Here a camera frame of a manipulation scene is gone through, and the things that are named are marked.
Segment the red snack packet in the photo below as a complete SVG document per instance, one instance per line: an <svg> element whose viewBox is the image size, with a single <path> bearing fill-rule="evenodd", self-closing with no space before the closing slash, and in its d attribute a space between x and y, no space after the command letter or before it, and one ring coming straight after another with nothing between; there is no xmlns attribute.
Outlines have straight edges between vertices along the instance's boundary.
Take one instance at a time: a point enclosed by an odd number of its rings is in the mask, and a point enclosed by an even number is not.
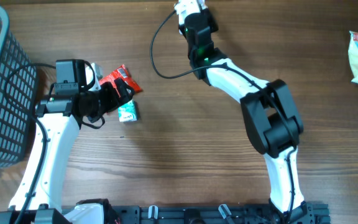
<svg viewBox="0 0 358 224"><path fill-rule="evenodd" d="M112 71L109 75L100 79L99 84L102 85L106 82L110 83L115 89L117 89L115 80L122 79L126 84L134 89L136 93L140 93L142 91L141 87L136 83L136 81L131 77L128 69L125 65L121 65L114 71Z"/></svg>

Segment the teal tissue pack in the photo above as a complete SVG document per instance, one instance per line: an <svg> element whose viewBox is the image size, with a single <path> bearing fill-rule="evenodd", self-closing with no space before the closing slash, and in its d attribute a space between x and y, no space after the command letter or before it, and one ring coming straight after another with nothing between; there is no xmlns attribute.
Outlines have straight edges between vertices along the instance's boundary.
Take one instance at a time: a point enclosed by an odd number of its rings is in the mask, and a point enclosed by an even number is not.
<svg viewBox="0 0 358 224"><path fill-rule="evenodd" d="M137 109L135 101L131 100L128 103L118 108L119 121L122 123L137 121Z"/></svg>

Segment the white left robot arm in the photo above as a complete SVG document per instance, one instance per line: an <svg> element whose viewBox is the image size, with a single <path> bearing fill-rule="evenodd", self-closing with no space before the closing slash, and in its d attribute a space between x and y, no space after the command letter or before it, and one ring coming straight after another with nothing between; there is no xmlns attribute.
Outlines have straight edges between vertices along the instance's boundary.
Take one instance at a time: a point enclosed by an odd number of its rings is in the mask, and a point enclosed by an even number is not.
<svg viewBox="0 0 358 224"><path fill-rule="evenodd" d="M62 188L70 150L82 126L97 129L97 121L130 102L138 86L124 66L102 80L86 60L58 60L57 80L35 108L36 136L27 167L0 223L121 222L107 199L78 202L62 213ZM93 73L86 76L86 69Z"/></svg>

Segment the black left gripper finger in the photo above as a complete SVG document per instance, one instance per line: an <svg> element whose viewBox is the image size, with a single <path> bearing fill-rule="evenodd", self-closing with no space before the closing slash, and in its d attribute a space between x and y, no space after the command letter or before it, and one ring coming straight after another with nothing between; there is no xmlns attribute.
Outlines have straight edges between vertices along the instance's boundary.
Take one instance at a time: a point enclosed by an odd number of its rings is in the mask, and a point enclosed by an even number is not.
<svg viewBox="0 0 358 224"><path fill-rule="evenodd" d="M114 81L116 85L116 90L119 93L119 102L124 105L132 100L135 95L135 90L133 87L128 85L123 79L117 78Z"/></svg>
<svg viewBox="0 0 358 224"><path fill-rule="evenodd" d="M103 84L103 111L110 112L118 109L122 106L119 102L119 93L117 90L110 84Z"/></svg>

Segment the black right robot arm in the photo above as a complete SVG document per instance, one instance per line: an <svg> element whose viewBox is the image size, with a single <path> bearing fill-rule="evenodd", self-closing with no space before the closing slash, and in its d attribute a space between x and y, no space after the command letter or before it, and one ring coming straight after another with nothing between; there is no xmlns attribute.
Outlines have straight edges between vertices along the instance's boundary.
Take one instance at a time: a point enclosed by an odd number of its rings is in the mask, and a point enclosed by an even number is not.
<svg viewBox="0 0 358 224"><path fill-rule="evenodd" d="M270 203L284 223L293 223L305 203L296 166L304 127L287 84L253 77L215 47L218 26L208 8L175 11L192 73L240 104L247 137L267 165Z"/></svg>

